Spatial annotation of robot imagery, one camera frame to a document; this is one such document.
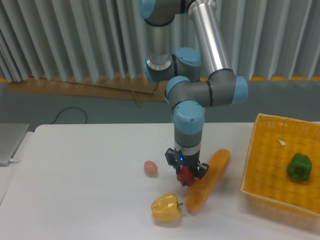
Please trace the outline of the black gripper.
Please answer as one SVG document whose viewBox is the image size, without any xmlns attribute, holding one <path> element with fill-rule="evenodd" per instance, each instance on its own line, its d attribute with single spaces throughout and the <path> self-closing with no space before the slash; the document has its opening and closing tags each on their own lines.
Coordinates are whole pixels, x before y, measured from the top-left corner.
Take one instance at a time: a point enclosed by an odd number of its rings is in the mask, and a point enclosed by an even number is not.
<svg viewBox="0 0 320 240">
<path fill-rule="evenodd" d="M 181 166 L 186 167 L 194 178 L 202 179 L 209 169 L 207 163 L 200 163 L 200 150 L 192 155 L 185 155 L 181 150 L 177 151 L 168 148 L 165 152 L 165 158 L 169 166 L 175 169 L 175 174 L 178 175 Z"/>
</svg>

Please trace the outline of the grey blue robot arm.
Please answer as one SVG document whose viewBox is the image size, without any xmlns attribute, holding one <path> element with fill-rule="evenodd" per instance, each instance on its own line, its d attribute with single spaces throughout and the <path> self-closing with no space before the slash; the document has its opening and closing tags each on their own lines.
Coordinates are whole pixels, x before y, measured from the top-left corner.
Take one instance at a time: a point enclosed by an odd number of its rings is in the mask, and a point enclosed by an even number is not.
<svg viewBox="0 0 320 240">
<path fill-rule="evenodd" d="M 202 179 L 209 165 L 200 161 L 205 108 L 244 102 L 248 84 L 235 75 L 227 56 L 213 0 L 141 0 L 148 54 L 143 62 L 148 81 L 166 81 L 165 98 L 174 123 L 174 148 L 165 153 L 177 175 L 187 170 Z M 169 26 L 186 14 L 195 28 L 199 50 L 182 47 L 170 52 Z"/>
</svg>

